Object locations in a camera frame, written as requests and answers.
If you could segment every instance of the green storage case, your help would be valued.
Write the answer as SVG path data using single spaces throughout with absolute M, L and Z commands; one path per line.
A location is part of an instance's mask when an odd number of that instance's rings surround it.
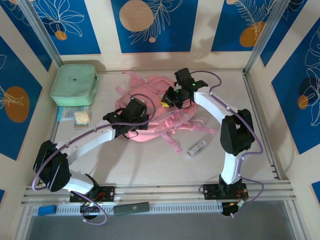
M 88 106 L 94 102 L 98 83 L 94 65 L 65 64 L 58 70 L 50 96 L 60 107 Z

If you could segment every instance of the blue sponge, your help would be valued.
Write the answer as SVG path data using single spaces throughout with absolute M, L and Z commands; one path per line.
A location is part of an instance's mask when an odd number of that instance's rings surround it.
M 41 206 L 38 209 L 38 216 L 45 216 L 50 214 L 55 214 L 57 211 L 56 205 L 50 205 L 50 206 Z

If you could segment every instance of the beige circle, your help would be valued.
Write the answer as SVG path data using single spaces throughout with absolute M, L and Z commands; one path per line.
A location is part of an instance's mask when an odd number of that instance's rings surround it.
M 229 4 L 229 5 L 235 4 L 236 1 L 238 1 L 238 0 L 226 0 L 226 4 Z
M 10 3 L 14 4 L 14 5 L 18 5 L 18 1 L 17 0 L 8 0 Z
M 131 32 L 146 30 L 154 22 L 151 8 L 141 0 L 126 2 L 120 9 L 119 17 L 124 28 Z
M 150 43 L 154 43 L 155 41 L 156 41 L 156 39 L 155 39 L 154 37 L 150 37 L 150 38 L 149 38 L 149 42 L 150 42 Z

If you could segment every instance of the pink backpack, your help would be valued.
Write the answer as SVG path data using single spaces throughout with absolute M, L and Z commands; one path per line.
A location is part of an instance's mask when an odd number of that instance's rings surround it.
M 115 102 L 116 109 L 125 108 L 133 94 L 147 95 L 152 99 L 156 107 L 154 118 L 148 124 L 148 130 L 137 130 L 136 132 L 130 131 L 125 135 L 127 138 L 137 142 L 145 142 L 158 136 L 162 136 L 177 153 L 180 153 L 182 150 L 169 137 L 168 132 L 174 134 L 176 129 L 181 129 L 200 130 L 212 134 L 216 133 L 215 129 L 204 127 L 204 122 L 202 120 L 191 120 L 197 111 L 195 103 L 190 105 L 190 102 L 187 101 L 183 104 L 183 109 L 177 109 L 176 107 L 166 108 L 162 106 L 161 99 L 168 87 L 175 87 L 174 82 L 171 79 L 156 75 L 142 78 L 130 71 L 124 71 L 123 73 L 131 75 L 131 89 L 125 91 L 120 86 L 116 87 L 116 90 L 123 96 Z M 153 109 L 151 102 L 143 96 L 136 96 L 136 98 L 146 104 L 147 113 L 151 114 Z

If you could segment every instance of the white tabletop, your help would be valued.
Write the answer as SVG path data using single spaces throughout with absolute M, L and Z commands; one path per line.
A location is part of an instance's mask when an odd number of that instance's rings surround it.
M 173 71 L 140 71 L 142 77 L 152 74 L 162 75 L 174 80 Z M 242 73 L 240 71 L 219 71 L 222 85 L 214 92 L 230 105 L 238 109 L 247 108 L 253 118 L 255 132 L 261 139 L 258 125 L 253 114 Z M 91 106 L 91 123 L 94 125 L 102 117 L 115 110 L 115 101 L 121 95 L 115 91 L 116 86 L 128 87 L 130 76 L 121 72 L 102 74 L 100 85 Z M 207 73 L 196 73 L 195 80 L 204 80 L 212 86 L 218 82 Z M 99 184 L 182 184 L 194 182 L 217 181 L 224 166 L 225 152 L 220 145 L 220 124 L 201 106 L 197 106 L 194 119 L 204 120 L 207 127 L 216 128 L 217 134 L 201 131 L 176 130 L 171 137 L 182 148 L 177 154 L 174 149 L 157 137 L 147 142 L 136 142 L 120 136 L 112 141 L 99 145 L 76 162 L 70 169 L 87 173 Z M 55 141 L 70 139 L 79 134 L 74 129 L 73 121 L 61 122 L 58 126 Z M 192 159 L 186 157 L 187 151 L 201 140 L 209 144 L 202 152 Z M 250 151 L 258 151 L 256 142 Z M 248 156 L 243 162 L 241 175 L 255 180 L 273 180 L 273 173 L 267 155 Z

